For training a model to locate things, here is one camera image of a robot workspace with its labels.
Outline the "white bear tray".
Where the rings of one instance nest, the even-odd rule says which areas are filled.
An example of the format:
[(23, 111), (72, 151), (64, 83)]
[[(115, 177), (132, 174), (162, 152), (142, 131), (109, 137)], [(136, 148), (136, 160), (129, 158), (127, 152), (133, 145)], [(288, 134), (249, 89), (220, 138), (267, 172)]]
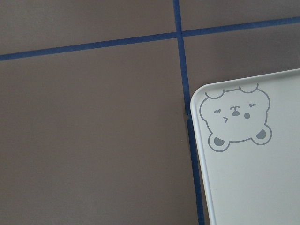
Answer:
[(300, 71), (207, 84), (191, 113), (212, 225), (300, 222)]

